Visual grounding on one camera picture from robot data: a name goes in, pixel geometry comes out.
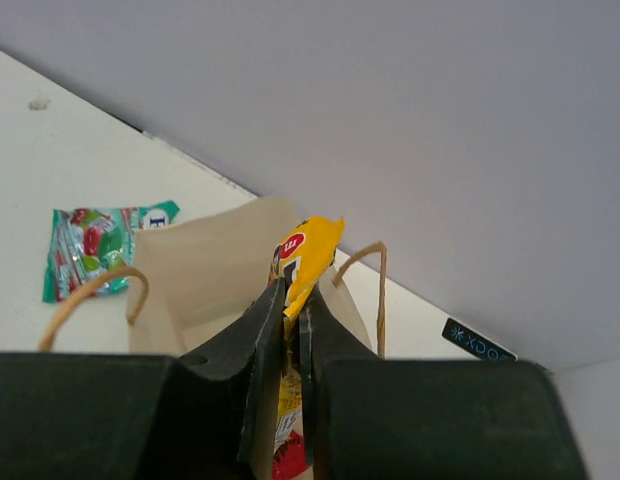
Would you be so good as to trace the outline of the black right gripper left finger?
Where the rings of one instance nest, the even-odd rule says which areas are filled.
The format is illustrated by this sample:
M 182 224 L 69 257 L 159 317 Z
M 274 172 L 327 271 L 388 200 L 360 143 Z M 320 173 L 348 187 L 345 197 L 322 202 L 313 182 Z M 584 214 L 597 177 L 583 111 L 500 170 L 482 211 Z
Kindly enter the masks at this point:
M 137 479 L 268 479 L 283 365 L 284 281 L 220 333 L 158 357 L 161 383 Z

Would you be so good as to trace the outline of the yellow M&M's candy packet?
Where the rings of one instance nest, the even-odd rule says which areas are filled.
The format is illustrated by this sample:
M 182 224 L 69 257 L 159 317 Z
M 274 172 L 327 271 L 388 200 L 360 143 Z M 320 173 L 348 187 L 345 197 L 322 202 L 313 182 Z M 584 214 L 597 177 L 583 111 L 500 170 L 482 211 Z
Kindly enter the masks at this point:
M 292 479 L 307 470 L 301 452 L 303 437 L 294 431 L 302 413 L 297 319 L 312 289 L 333 265 L 345 221 L 312 216 L 277 245 L 268 281 L 285 280 L 283 310 L 284 363 L 279 387 L 277 426 L 271 477 Z

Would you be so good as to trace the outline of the teal Fox's candy bag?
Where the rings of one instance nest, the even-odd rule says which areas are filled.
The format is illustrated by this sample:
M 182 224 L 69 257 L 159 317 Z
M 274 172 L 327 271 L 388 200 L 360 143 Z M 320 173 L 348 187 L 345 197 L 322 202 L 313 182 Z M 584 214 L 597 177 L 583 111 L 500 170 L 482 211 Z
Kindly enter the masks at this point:
M 172 200 L 150 206 L 54 210 L 42 301 L 62 302 L 97 276 L 131 266 L 135 233 L 166 227 L 179 212 Z

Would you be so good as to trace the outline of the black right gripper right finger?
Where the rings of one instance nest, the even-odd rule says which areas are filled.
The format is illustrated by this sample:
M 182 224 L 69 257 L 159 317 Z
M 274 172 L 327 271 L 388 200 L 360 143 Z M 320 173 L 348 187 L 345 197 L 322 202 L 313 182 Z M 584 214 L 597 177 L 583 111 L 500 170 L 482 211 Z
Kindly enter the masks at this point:
M 520 361 L 384 360 L 314 290 L 299 319 L 318 479 L 584 479 L 549 376 Z

